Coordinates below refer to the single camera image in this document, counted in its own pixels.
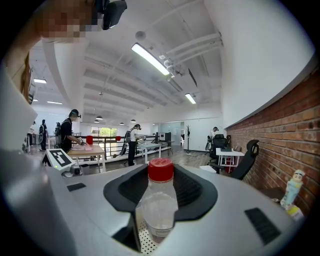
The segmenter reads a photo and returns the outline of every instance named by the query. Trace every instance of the black rubber pad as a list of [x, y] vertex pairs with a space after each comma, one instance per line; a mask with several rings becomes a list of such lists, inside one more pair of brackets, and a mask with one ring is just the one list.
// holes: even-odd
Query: black rubber pad
[[83, 183], [77, 183], [77, 184], [69, 185], [69, 186], [66, 186], [66, 187], [71, 192], [71, 191], [74, 191], [74, 190], [79, 190], [79, 189], [85, 188], [86, 185], [83, 184]]
[[280, 235], [280, 231], [277, 229], [277, 227], [259, 208], [245, 210], [244, 213], [249, 218], [264, 245], [270, 243], [273, 239]]

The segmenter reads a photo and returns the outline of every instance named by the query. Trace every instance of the black cap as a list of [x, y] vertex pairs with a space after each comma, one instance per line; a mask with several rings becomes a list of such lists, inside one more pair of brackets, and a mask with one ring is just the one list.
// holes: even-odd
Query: black cap
[[79, 115], [79, 111], [77, 109], [72, 109], [70, 114], [76, 115], [78, 118], [81, 118], [81, 115]]

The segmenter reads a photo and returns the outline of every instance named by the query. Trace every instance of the perforated metal plate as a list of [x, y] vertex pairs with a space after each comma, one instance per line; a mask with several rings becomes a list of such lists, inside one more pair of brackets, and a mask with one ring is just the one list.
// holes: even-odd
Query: perforated metal plate
[[149, 236], [140, 207], [135, 210], [135, 214], [141, 244], [141, 254], [149, 256], [158, 248], [158, 245]]

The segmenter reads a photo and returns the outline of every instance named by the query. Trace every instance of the window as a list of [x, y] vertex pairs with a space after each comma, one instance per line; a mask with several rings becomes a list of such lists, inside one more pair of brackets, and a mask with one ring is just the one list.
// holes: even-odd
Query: window
[[91, 135], [99, 137], [115, 137], [118, 134], [117, 128], [91, 127]]

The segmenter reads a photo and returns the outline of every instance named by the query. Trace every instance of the wooden floor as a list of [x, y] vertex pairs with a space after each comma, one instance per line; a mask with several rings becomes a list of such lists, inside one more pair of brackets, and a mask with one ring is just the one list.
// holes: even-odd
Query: wooden floor
[[[31, 147], [31, 152], [30, 153], [26, 153], [31, 155], [33, 158], [37, 158], [39, 159], [39, 161], [42, 160], [44, 153], [43, 152], [39, 152], [38, 149], [40, 147], [35, 145]], [[161, 156], [163, 158], [169, 158], [171, 159], [171, 161], [174, 164], [178, 164], [178, 165], [186, 165], [186, 166], [191, 166], [191, 167], [196, 167], [198, 168], [199, 166], [206, 166], [207, 163], [210, 160], [209, 157], [209, 152], [205, 153], [205, 152], [190, 152], [190, 155], [188, 155], [185, 151], [184, 148], [179, 146], [179, 145], [173, 145], [172, 146], [173, 149], [173, 153], [171, 152], [171, 150], [169, 151], [169, 156], [168, 156], [168, 151], [162, 151]], [[152, 160], [154, 158], [158, 158], [159, 157], [159, 153], [153, 153], [153, 154], [149, 154], [148, 155], [148, 160]], [[136, 164], [144, 164], [145, 163], [145, 157], [136, 157], [135, 159], [135, 163]], [[113, 171], [116, 169], [120, 169], [123, 167], [127, 167], [128, 163], [125, 163], [125, 160], [121, 160], [121, 161], [115, 161], [115, 162], [106, 162], [105, 164], [105, 169], [106, 171]], [[102, 172], [102, 166], [98, 166], [96, 164], [90, 165], [90, 174], [97, 174], [100, 172]]]

